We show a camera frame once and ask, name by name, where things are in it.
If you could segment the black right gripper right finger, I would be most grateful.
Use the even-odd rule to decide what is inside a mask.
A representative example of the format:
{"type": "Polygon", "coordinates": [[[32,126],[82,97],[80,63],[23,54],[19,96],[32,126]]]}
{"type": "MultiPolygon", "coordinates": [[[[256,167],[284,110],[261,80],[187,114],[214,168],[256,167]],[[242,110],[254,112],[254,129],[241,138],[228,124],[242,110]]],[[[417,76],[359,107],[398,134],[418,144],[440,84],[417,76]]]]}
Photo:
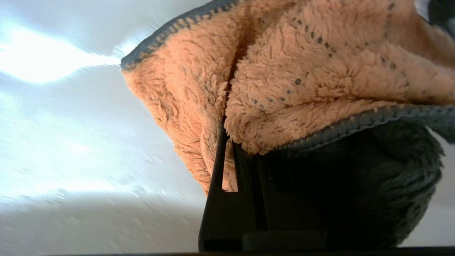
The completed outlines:
{"type": "Polygon", "coordinates": [[[276,154],[252,157],[252,199],[260,230],[326,232],[297,170],[276,154]]]}

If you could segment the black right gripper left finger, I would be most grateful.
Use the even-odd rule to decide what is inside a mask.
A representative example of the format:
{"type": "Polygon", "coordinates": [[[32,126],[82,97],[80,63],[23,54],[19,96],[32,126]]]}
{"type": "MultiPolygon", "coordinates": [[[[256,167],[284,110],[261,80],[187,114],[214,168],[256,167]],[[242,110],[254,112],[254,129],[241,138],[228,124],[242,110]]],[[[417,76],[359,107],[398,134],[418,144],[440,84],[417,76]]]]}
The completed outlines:
{"type": "Polygon", "coordinates": [[[239,189],[222,188],[226,146],[229,136],[221,123],[212,180],[200,224],[200,252],[259,252],[267,249],[267,220],[258,157],[247,157],[239,144],[232,143],[234,172],[239,189]]]}

